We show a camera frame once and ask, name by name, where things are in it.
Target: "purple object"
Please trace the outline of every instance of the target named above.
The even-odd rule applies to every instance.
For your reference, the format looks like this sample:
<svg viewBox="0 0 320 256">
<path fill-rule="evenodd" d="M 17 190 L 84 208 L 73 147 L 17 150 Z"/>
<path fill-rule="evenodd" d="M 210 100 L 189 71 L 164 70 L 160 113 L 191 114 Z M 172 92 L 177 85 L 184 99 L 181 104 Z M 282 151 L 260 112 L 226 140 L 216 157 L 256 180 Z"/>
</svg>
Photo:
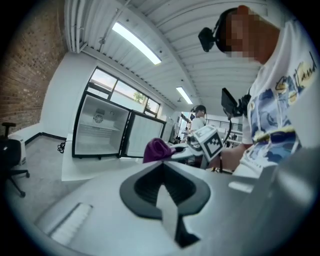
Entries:
<svg viewBox="0 0 320 256">
<path fill-rule="evenodd" d="M 174 153 L 175 148 L 170 148 L 161 138 L 153 138 L 145 147 L 143 163 L 166 159 Z"/>
</svg>

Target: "white t-shirt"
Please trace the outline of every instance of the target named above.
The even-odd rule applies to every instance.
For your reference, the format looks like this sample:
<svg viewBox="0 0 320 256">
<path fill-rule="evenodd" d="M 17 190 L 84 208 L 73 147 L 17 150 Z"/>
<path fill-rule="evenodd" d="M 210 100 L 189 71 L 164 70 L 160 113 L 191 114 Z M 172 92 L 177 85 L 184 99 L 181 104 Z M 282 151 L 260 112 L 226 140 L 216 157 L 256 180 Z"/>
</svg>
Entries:
<svg viewBox="0 0 320 256">
<path fill-rule="evenodd" d="M 203 117 L 196 117 L 192 120 L 191 123 L 191 131 L 193 130 L 199 130 L 200 128 L 204 127 L 206 125 L 206 119 Z"/>
<path fill-rule="evenodd" d="M 304 88 L 319 86 L 320 58 L 308 33 L 297 20 L 281 29 L 275 50 L 250 88 L 242 142 L 252 144 L 265 133 L 288 128 L 289 107 Z M 278 131 L 271 140 L 255 143 L 243 154 L 234 175 L 258 178 L 263 167 L 277 165 L 301 147 L 294 132 Z"/>
</svg>

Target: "ceiling light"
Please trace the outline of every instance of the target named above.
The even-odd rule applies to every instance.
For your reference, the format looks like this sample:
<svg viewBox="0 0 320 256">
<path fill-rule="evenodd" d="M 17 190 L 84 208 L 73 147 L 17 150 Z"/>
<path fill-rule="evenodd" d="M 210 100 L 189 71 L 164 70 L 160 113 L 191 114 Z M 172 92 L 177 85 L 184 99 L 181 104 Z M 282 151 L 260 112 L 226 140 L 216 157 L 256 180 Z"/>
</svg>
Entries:
<svg viewBox="0 0 320 256">
<path fill-rule="evenodd" d="M 116 22 L 112 28 L 113 31 L 117 32 L 125 39 L 127 39 L 131 44 L 137 47 L 145 56 L 148 57 L 153 64 L 159 64 L 161 60 L 150 50 L 139 38 L 137 38 L 133 33 L 128 29 L 122 26 L 120 23 Z"/>
<path fill-rule="evenodd" d="M 189 96 L 186 94 L 185 90 L 182 87 L 177 87 L 176 89 L 188 104 L 193 104 L 191 99 L 189 98 Z"/>
</svg>

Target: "window frame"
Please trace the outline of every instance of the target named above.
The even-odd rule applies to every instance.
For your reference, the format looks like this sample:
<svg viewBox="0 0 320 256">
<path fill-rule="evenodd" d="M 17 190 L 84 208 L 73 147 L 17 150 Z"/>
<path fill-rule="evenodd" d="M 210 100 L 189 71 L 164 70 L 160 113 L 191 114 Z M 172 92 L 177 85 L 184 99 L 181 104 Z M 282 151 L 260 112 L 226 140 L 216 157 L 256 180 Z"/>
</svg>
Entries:
<svg viewBox="0 0 320 256">
<path fill-rule="evenodd" d="M 94 84 L 93 82 L 90 82 L 90 80 L 92 79 L 92 76 L 94 75 L 94 73 L 95 73 L 96 70 L 100 70 L 101 72 L 104 72 L 104 73 L 106 73 L 107 75 L 109 75 L 109 76 L 113 77 L 114 79 L 116 79 L 115 84 L 114 84 L 114 86 L 113 86 L 113 88 L 112 88 L 111 91 L 108 90 L 108 89 L 106 89 L 106 88 L 103 88 L 103 87 L 101 87 L 101 86 L 99 86 L 99 85 L 96 85 L 96 84 Z M 115 88 L 116 88 L 116 86 L 117 86 L 117 84 L 118 84 L 119 81 L 122 82 L 123 84 L 125 84 L 126 86 L 129 86 L 130 88 L 134 89 L 134 90 L 137 91 L 138 93 L 144 95 L 144 96 L 147 98 L 147 100 L 146 100 L 146 102 L 145 102 L 145 105 L 143 106 L 144 109 L 143 109 L 142 114 L 147 115 L 146 112 L 148 112 L 148 113 L 150 113 L 150 114 L 152 114 L 152 115 L 155 115 L 154 118 L 157 118 L 158 113 L 159 113 L 159 109 L 160 109 L 160 106 L 161 106 L 161 104 L 160 104 L 159 102 L 157 102 L 157 101 L 154 100 L 153 98 L 149 97 L 148 95 L 145 95 L 143 92 L 141 92 L 140 90 L 134 88 L 134 87 L 131 86 L 130 84 L 127 84 L 125 81 L 121 80 L 119 77 L 117 77 L 117 76 L 115 76 L 115 75 L 113 75 L 113 74 L 110 74 L 109 72 L 103 70 L 102 68 L 100 68 L 100 67 L 98 67 L 98 66 L 96 66 L 95 69 L 93 70 L 93 72 L 92 72 L 92 74 L 91 74 L 91 76 L 90 76 L 90 78 L 89 78 L 89 81 L 87 82 L 87 84 L 86 84 L 86 86 L 85 86 L 84 91 L 85 91 L 85 92 L 88 91 L 88 88 L 89 88 L 89 87 L 90 87 L 90 88 L 93 88 L 93 89 L 95 89 L 95 90 L 98 90 L 99 92 L 108 94 L 107 100 L 111 101 L 112 94 L 114 93 Z M 157 103 L 157 104 L 159 105 L 159 108 L 158 108 L 157 113 L 156 113 L 156 112 L 153 112 L 153 111 L 151 111 L 151 110 L 149 110 L 149 109 L 147 109 L 147 104 L 148 104 L 149 99 L 152 100 L 152 101 L 154 101 L 155 103 Z"/>
</svg>

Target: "gray floor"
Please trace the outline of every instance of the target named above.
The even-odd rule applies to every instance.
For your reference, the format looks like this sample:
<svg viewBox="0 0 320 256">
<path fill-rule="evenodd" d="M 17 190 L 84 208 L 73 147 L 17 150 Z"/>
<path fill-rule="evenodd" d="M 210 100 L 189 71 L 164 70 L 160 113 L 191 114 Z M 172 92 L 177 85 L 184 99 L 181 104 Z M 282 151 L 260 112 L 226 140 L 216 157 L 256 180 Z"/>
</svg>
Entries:
<svg viewBox="0 0 320 256">
<path fill-rule="evenodd" d="M 62 182 L 63 154 L 57 151 L 62 141 L 39 136 L 26 146 L 27 169 L 30 178 L 25 174 L 14 176 L 13 179 L 25 191 L 25 198 L 7 180 L 5 193 L 8 202 L 16 211 L 22 212 L 34 222 L 55 201 L 75 190 L 85 181 Z"/>
</svg>

